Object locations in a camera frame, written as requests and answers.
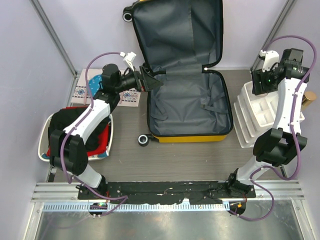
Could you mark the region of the white plastic drawer organizer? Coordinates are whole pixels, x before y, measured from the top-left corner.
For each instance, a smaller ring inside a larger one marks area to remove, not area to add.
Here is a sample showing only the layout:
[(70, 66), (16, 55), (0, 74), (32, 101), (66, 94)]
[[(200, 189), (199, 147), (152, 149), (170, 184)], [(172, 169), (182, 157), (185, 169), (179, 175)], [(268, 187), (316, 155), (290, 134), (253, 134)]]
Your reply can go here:
[(252, 148), (257, 138), (269, 130), (275, 121), (278, 93), (252, 93), (253, 83), (245, 83), (233, 103), (234, 129), (242, 148)]

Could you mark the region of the clear amber bottle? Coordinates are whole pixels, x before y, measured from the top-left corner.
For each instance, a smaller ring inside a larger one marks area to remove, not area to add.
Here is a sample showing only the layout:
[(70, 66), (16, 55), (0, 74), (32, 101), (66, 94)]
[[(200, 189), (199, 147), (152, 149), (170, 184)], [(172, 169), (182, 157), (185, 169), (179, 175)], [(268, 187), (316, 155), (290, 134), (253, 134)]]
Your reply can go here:
[(316, 99), (317, 99), (317, 95), (315, 92), (305, 91), (301, 101), (301, 110), (304, 111)]

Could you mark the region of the yellow Pikachu hard suitcase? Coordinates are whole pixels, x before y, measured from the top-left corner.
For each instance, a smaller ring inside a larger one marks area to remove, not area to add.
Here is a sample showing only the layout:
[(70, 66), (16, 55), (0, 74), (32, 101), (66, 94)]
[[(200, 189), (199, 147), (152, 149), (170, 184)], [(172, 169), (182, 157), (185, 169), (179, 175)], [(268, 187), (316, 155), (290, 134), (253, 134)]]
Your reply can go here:
[(233, 129), (223, 55), (221, 0), (137, 0), (132, 23), (143, 66), (162, 83), (147, 95), (149, 136), (160, 143), (223, 141)]

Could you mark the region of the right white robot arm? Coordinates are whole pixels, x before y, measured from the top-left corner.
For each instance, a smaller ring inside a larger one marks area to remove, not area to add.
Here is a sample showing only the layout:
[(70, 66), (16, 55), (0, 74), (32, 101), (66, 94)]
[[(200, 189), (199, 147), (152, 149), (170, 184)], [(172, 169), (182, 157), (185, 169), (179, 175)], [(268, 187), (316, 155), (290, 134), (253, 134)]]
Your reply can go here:
[(274, 50), (260, 51), (263, 65), (251, 72), (252, 93), (277, 93), (275, 119), (255, 141), (251, 159), (229, 175), (225, 190), (230, 197), (248, 194), (255, 179), (300, 158), (306, 147), (308, 139), (301, 135), (300, 114), (311, 68), (303, 66), (303, 54), (297, 48), (287, 48), (282, 55)]

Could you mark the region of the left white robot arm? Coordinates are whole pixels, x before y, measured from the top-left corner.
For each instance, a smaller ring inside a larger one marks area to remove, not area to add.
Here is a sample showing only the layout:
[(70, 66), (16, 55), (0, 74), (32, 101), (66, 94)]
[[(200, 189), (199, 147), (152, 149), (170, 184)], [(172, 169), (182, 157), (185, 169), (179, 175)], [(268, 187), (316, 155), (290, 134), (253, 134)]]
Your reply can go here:
[(107, 192), (104, 176), (89, 165), (85, 144), (96, 127), (113, 112), (120, 101), (120, 93), (130, 89), (149, 92), (163, 83), (140, 66), (123, 75), (115, 64), (102, 68), (101, 86), (91, 104), (69, 126), (54, 130), (50, 135), (49, 163), (52, 167), (76, 176), (89, 188), (89, 194), (100, 200)]

